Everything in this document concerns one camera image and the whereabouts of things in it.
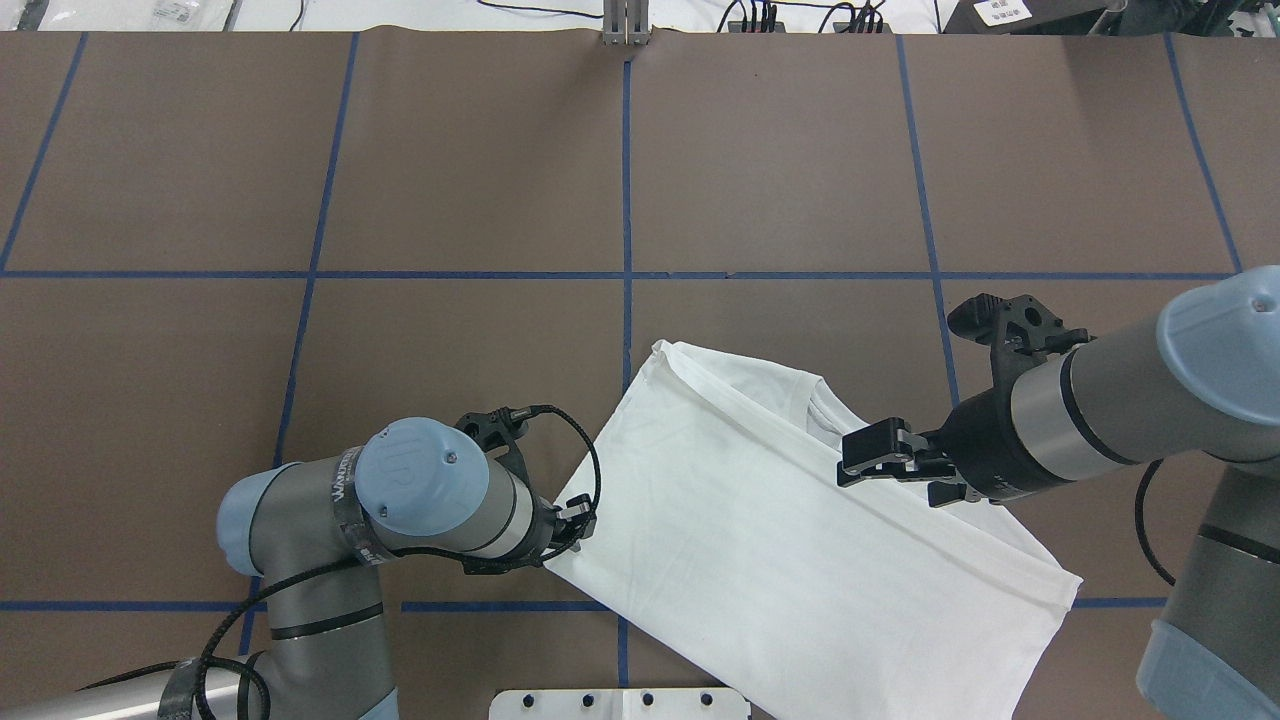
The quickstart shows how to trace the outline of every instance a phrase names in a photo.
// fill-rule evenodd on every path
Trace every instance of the blue joint cover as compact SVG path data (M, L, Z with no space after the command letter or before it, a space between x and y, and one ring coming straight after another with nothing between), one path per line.
M1175 297L1156 343L1178 380L1208 406L1280 427L1280 265L1265 265Z
M274 470L250 475L232 486L232 489L223 496L223 503L218 507L218 547L227 553L227 564L241 575L262 574L250 555L248 536L253 528L253 514L257 512L257 503L271 480L285 468L294 465L297 462L289 462Z
M374 436L356 461L356 496L378 524L404 536L447 533L489 488L489 461L462 432L404 418Z
M1156 620L1138 689L1171 720L1280 720L1280 706L1187 633Z
M387 697L380 700L369 712L361 715L360 720L399 720L398 694L398 688L392 688L392 692L387 693Z

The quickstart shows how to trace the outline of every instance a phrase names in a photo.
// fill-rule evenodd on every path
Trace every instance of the folded white t-shirt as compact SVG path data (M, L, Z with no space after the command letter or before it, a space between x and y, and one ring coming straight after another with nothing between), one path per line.
M836 487L861 427L818 375L662 341L548 566L780 720L1010 717L1080 579L1002 507Z

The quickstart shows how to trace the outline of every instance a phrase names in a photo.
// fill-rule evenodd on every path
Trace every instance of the table surface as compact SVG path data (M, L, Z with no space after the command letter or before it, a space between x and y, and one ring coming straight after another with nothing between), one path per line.
M1280 46L845 40L0 36L0 533L20 548L0 646L22 659L0 706L193 655L248 589L214 543L225 489L389 420L554 402L596 432L668 338L928 428L989 384L940 325L970 295L1102 334L1280 263L1280 146L1257 140ZM580 445L545 423L525 446L553 497ZM1216 474L1176 457L1152 488L1174 573ZM1156 717L1133 676L1167 588L1133 537L1138 475L1010 506L1085 579L1021 720ZM714 683L550 573L415 559L384 589L406 717ZM237 643L265 647L265 618Z

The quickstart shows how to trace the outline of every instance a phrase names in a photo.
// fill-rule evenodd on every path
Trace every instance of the white label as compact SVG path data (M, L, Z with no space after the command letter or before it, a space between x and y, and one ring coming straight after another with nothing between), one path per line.
M978 10L978 17L987 23L987 27L1016 23L1032 17L1023 0L986 0L974 3L973 9Z
M187 24L198 10L198 0L157 0L151 14L178 24Z

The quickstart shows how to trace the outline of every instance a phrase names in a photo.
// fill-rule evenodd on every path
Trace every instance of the white cloth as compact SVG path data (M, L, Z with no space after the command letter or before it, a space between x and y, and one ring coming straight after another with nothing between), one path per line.
M818 375L659 342L596 439L595 536L548 565L780 720L1010 717L1080 579L1002 507L837 488L864 425Z

